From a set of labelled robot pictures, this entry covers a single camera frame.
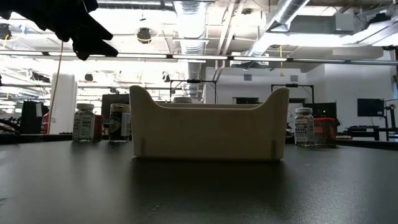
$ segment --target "computer screen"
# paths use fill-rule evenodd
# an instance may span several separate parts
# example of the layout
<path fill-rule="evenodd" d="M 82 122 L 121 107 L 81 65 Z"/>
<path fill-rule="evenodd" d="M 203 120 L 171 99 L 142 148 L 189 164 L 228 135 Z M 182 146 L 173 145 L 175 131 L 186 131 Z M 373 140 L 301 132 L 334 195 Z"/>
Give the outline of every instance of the computer screen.
<path fill-rule="evenodd" d="M 109 122 L 109 115 L 111 114 L 111 104 L 122 103 L 130 104 L 130 97 L 128 94 L 105 94 L 102 95 L 101 114 L 105 117 L 104 123 Z"/>
<path fill-rule="evenodd" d="M 312 108 L 314 118 L 337 119 L 337 105 L 334 103 L 304 103 L 303 107 Z"/>
<path fill-rule="evenodd" d="M 383 117 L 384 99 L 358 99 L 359 117 Z"/>

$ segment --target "ceiling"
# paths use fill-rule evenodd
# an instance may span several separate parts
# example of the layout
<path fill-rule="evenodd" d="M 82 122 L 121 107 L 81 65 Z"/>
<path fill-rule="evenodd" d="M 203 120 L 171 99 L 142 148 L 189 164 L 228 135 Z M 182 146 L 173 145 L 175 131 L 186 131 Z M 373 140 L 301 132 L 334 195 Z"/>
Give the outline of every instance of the ceiling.
<path fill-rule="evenodd" d="M 337 10 L 347 6 L 346 13 L 352 13 L 362 5 L 363 10 L 373 9 L 390 1 L 339 1 L 339 0 L 314 0 L 298 12 L 299 15 L 321 15 L 331 16 Z M 229 0 L 219 0 L 209 4 L 207 10 L 206 54 L 215 54 L 220 42 L 221 31 L 225 26 L 225 13 L 231 4 Z M 256 41 L 258 35 L 262 35 L 265 29 L 265 13 L 275 10 L 277 0 L 247 0 L 244 3 L 244 14 L 233 14 L 231 27 L 234 27 L 234 38 L 232 39 L 227 54 L 232 52 L 243 52 L 249 50 Z M 155 11 L 140 9 L 97 9 L 90 13 L 102 26 L 110 31 L 114 38 L 109 41 L 121 53 L 167 53 L 180 54 L 180 42 L 175 40 L 178 37 L 177 16 L 172 11 Z M 53 32 L 40 30 L 34 22 L 28 21 L 22 16 L 14 13 L 11 20 L 0 18 L 0 23 L 10 24 L 13 39 L 4 43 L 0 40 L 0 47 L 3 50 L 31 50 L 41 52 L 61 51 L 61 41 Z M 20 27 L 26 27 L 27 34 L 23 33 Z M 136 37 L 140 27 L 149 27 L 152 34 L 150 44 L 141 44 Z M 267 54 L 283 57 L 333 57 L 336 48 L 327 47 L 300 47 L 283 45 L 282 48 L 268 48 Z M 71 42 L 65 43 L 64 52 L 72 52 Z M 371 54 L 361 54 L 362 58 L 377 58 L 380 49 L 371 47 L 367 49 Z M 27 70 L 33 70 L 44 76 L 52 78 L 57 71 L 58 57 L 9 57 L 0 56 L 0 74 L 3 76 L 3 83 L 40 83 L 29 80 L 26 77 Z M 305 65 L 291 64 L 285 68 L 302 68 Z M 160 62 L 149 60 L 120 60 L 97 58 L 86 62 L 77 58 L 65 58 L 61 64 L 61 72 L 73 73 L 78 76 L 79 85 L 107 85 L 107 86 L 129 86 L 133 83 L 141 83 L 144 86 L 168 87 L 168 83 L 162 80 L 163 74 L 170 74 L 171 79 L 183 78 L 183 62 Z M 86 73 L 92 73 L 93 83 L 84 79 Z M 42 94 L 42 89 L 32 88 L 37 94 Z M 108 90 L 79 90 L 79 95 L 102 95 Z M 161 94 L 166 99 L 168 91 L 154 91 L 154 96 Z"/>

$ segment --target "black table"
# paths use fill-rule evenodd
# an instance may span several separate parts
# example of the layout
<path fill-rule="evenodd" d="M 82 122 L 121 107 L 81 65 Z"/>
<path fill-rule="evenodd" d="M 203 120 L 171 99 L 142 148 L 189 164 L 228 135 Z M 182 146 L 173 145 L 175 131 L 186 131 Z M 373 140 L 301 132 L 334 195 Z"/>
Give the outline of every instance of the black table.
<path fill-rule="evenodd" d="M 287 146 L 271 163 L 145 161 L 105 141 L 0 146 L 0 223 L 396 223 L 397 162 L 348 146 Z"/>

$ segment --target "vent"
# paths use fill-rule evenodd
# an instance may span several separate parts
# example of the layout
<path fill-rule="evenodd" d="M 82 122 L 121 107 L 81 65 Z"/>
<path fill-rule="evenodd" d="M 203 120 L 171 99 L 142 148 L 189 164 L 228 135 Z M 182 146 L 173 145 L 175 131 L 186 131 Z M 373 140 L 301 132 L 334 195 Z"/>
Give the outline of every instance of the vent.
<path fill-rule="evenodd" d="M 290 81 L 291 82 L 298 82 L 299 81 L 299 76 L 298 75 L 291 75 L 290 76 Z"/>
<path fill-rule="evenodd" d="M 244 74 L 243 75 L 243 80 L 244 81 L 251 81 L 251 75 L 250 74 Z"/>

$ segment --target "table surface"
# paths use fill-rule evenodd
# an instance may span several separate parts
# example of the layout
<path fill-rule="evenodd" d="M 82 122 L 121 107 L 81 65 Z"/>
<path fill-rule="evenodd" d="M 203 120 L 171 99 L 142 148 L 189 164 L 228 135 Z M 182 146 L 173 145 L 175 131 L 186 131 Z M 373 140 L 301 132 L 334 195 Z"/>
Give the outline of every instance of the table surface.
<path fill-rule="evenodd" d="M 396 223 L 398 152 L 148 161 L 132 144 L 0 146 L 0 223 Z"/>

